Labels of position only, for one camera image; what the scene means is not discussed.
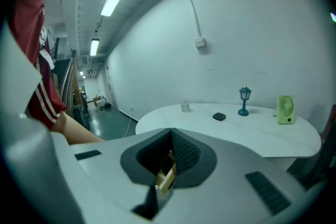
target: portable fan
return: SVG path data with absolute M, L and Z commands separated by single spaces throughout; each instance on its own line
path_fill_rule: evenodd
M 292 95 L 278 96 L 278 123 L 295 123 L 294 97 Z

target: wall outlet box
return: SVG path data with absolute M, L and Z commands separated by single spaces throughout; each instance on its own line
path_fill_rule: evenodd
M 198 48 L 204 48 L 205 47 L 205 39 L 204 37 L 196 37 L 194 39 L 195 47 Z

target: floor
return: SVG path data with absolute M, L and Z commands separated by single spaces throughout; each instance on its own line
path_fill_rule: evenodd
M 127 135 L 135 135 L 136 123 L 115 108 L 100 110 L 93 102 L 88 103 L 90 131 L 104 140 L 122 138 L 130 124 Z

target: red shirt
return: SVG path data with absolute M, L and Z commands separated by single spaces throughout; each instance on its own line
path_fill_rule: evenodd
M 39 53 L 44 23 L 43 10 L 43 0 L 17 0 L 9 26 L 21 50 L 42 75 L 42 80 L 29 102 L 29 113 L 50 129 L 66 107 L 52 83 L 49 63 Z M 45 49 L 50 53 L 48 41 Z

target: teal lamp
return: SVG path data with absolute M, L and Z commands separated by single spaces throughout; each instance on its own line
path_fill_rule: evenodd
M 242 87 L 240 90 L 240 98 L 243 101 L 242 109 L 238 110 L 240 116 L 248 116 L 248 111 L 246 110 L 246 100 L 250 99 L 251 90 L 246 86 Z

